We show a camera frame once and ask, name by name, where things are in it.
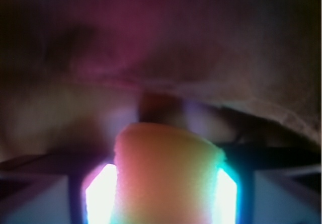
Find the foam earplug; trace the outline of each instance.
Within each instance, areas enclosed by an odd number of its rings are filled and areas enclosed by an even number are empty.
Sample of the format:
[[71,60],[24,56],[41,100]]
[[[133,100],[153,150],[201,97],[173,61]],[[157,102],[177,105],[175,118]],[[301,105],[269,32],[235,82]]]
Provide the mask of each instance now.
[[114,151],[112,223],[212,223],[220,148],[183,129],[134,123]]

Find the white light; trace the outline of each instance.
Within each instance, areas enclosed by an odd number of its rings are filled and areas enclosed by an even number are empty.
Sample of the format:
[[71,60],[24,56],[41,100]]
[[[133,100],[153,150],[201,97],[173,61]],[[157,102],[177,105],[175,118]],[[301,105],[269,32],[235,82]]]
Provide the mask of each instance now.
[[108,164],[86,189],[88,224],[110,223],[116,179],[116,166]]
[[237,206],[237,184],[222,169],[218,169],[215,186],[213,224],[235,224]]

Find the bright light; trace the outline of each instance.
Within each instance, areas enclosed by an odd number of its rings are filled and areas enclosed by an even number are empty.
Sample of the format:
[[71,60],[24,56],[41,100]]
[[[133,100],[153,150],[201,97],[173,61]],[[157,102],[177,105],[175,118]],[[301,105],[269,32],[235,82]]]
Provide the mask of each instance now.
[[116,179],[116,166],[108,164],[86,189],[88,224],[110,223]]
[[235,224],[236,206],[237,184],[222,168],[219,168],[215,186],[212,223]]

